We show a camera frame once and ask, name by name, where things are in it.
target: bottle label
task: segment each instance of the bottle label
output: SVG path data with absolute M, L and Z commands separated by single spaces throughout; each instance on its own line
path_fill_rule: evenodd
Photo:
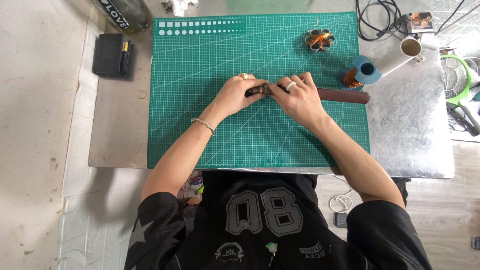
M 125 29 L 129 27 L 127 20 L 123 17 L 122 13 L 117 9 L 117 7 L 110 0 L 98 0 L 102 4 L 105 11 L 110 15 L 110 18 L 120 27 Z

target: gold ring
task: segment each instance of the gold ring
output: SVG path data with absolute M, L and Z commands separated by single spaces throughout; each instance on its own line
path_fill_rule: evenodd
M 246 80 L 249 79 L 248 74 L 246 74 L 246 73 L 240 73 L 239 76 L 240 76 L 244 81 L 246 81 Z

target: person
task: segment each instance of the person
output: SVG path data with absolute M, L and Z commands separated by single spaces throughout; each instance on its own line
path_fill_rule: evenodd
M 318 208 L 316 175 L 263 172 L 204 171 L 194 229 L 185 236 L 179 189 L 220 122 L 264 98 L 245 91 L 268 82 L 241 75 L 225 82 L 198 117 L 204 123 L 195 121 L 145 182 L 125 269 L 431 269 L 399 189 L 328 116 L 309 72 L 281 78 L 288 93 L 270 84 L 270 97 L 325 145 L 360 195 L 347 241 Z

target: metal table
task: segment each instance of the metal table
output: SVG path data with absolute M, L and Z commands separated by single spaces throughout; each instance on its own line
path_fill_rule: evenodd
M 145 1 L 154 17 L 173 17 L 157 0 Z M 257 1 L 201 1 L 185 16 L 254 13 L 301 13 L 353 11 L 353 0 L 271 1 L 269 8 Z M 361 0 L 365 6 L 367 0 Z M 405 0 L 402 12 L 432 12 L 431 0 Z M 380 7 L 369 9 L 371 24 L 385 25 Z M 107 33 L 115 32 L 109 25 Z M 89 165 L 93 167 L 146 168 L 150 91 L 151 33 L 126 37 L 134 44 L 130 75 L 125 79 L 100 78 L 96 99 Z M 375 61 L 403 37 L 385 35 L 375 42 L 359 40 L 360 54 Z M 371 155 L 391 176 L 452 178 L 454 162 L 438 52 L 424 49 L 427 61 L 405 64 L 377 83 L 365 86 Z M 244 168 L 239 171 L 334 174 L 336 168 Z

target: green cutting mat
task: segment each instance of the green cutting mat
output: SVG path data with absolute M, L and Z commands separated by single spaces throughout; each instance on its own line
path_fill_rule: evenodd
M 311 29 L 336 40 L 327 53 L 303 44 Z M 317 86 L 334 88 L 336 75 L 359 54 L 354 12 L 156 18 L 148 122 L 148 168 L 242 72 L 276 82 L 312 73 Z M 322 101 L 327 113 L 370 152 L 365 105 Z M 226 118 L 196 168 L 326 167 L 335 161 L 305 128 L 266 97 Z

